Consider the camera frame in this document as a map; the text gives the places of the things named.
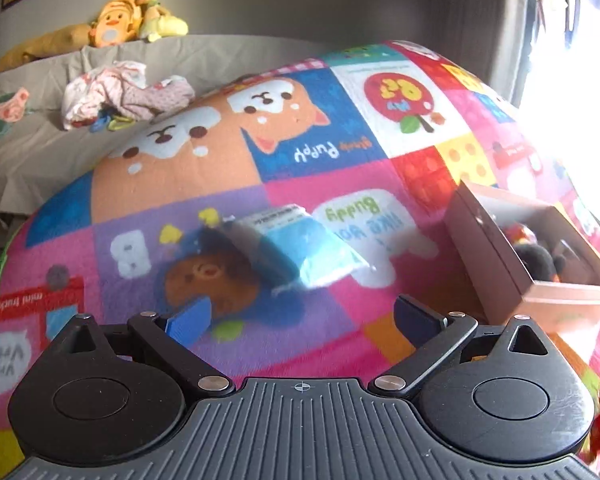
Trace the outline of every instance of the crumpled clothes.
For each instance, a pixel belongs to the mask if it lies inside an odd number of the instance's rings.
[[[29,92],[26,88],[19,88],[14,94],[0,96],[0,137],[11,129],[11,123],[15,123],[24,117],[26,113]]]
[[[146,85],[146,65],[135,61],[115,61],[71,81],[62,99],[62,125],[65,130],[88,126],[104,108],[114,108],[120,116],[143,121],[189,105],[195,92],[181,76],[172,75],[152,86]]]

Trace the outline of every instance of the small blue bag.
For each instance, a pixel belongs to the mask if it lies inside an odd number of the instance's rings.
[[[219,228],[274,292],[328,286],[369,267],[362,256],[299,205],[262,211],[224,222]]]

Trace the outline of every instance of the cardboard box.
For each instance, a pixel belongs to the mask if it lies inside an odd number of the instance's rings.
[[[549,247],[565,240],[590,265],[593,284],[533,280],[498,227],[514,222]],[[555,206],[462,181],[445,223],[491,324],[527,314],[545,332],[568,332],[600,321],[600,258]]]

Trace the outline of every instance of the black gripper base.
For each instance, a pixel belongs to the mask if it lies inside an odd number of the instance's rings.
[[[197,403],[144,456],[103,467],[25,460],[10,480],[597,480],[574,456],[536,466],[473,460],[441,444],[400,399],[355,379],[248,379]]]

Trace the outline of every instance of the crosshair marking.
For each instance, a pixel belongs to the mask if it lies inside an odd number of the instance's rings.
[[[296,384],[296,386],[294,386],[294,388],[296,390],[298,390],[299,392],[307,392],[307,391],[309,391],[310,388],[313,388],[313,386],[311,386],[307,383],[298,383],[298,384]]]

